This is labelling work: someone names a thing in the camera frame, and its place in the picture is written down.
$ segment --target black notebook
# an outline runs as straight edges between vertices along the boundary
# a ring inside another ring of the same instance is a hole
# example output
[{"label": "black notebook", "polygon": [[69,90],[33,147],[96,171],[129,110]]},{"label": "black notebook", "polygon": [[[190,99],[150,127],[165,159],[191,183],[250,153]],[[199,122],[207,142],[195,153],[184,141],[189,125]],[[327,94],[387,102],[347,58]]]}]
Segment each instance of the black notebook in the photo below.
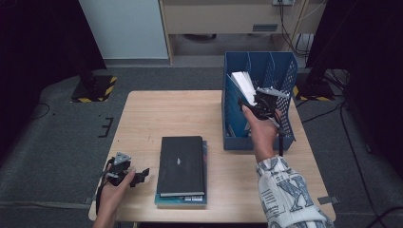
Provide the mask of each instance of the black notebook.
[{"label": "black notebook", "polygon": [[161,197],[204,195],[202,137],[163,137],[157,193]]}]

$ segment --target power outlet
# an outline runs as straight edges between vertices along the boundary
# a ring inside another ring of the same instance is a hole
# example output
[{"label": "power outlet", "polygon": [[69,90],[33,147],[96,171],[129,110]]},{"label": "power outlet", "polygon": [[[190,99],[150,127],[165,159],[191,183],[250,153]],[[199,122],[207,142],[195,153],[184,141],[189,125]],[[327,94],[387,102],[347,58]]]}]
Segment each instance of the power outlet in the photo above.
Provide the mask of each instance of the power outlet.
[{"label": "power outlet", "polygon": [[279,6],[280,2],[282,2],[283,6],[293,6],[295,0],[273,0],[273,6]]}]

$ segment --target table top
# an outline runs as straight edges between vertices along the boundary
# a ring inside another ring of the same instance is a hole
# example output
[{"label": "table top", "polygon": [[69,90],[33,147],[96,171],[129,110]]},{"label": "table top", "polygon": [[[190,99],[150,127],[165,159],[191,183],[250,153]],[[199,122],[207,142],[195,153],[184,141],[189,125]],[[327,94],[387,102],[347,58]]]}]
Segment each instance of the table top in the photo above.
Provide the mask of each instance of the table top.
[{"label": "table top", "polygon": [[[328,193],[295,104],[289,119],[296,141],[284,158],[307,181],[314,203],[332,220],[333,205],[317,198]],[[131,156],[137,172],[150,168],[144,183],[130,188],[118,209],[121,221],[266,222],[258,192],[253,151],[223,150],[220,90],[133,91],[106,161],[118,151]],[[204,209],[160,209],[154,204],[163,136],[200,135],[207,141],[207,196]],[[88,214],[95,220],[95,202]]]}]

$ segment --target file organizer compartment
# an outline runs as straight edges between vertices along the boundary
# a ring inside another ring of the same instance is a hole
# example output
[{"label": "file organizer compartment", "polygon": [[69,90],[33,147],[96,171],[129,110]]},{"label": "file organizer compartment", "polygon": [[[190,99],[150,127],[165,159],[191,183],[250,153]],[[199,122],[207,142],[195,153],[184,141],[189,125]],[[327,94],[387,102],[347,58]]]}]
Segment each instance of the file organizer compartment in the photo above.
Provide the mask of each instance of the file organizer compartment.
[{"label": "file organizer compartment", "polygon": [[[224,150],[252,150],[253,144],[247,121],[238,105],[240,91],[233,85],[229,76],[233,72],[247,71],[254,87],[270,87],[290,94],[290,98],[278,97],[277,106],[281,111],[281,123],[286,133],[283,138],[284,150],[288,150],[295,140],[288,108],[297,78],[297,61],[292,52],[252,51],[226,52],[224,60],[223,89],[221,97],[222,135]],[[278,138],[275,141],[278,149]]]}]

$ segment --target patterned sleeve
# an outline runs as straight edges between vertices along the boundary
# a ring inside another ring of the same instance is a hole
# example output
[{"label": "patterned sleeve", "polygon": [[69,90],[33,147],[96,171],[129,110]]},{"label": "patterned sleeve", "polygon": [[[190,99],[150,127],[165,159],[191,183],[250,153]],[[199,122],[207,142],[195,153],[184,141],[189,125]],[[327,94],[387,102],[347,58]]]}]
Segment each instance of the patterned sleeve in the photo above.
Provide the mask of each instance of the patterned sleeve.
[{"label": "patterned sleeve", "polygon": [[305,179],[283,157],[257,164],[259,195],[270,228],[330,228],[333,222],[312,202]]}]

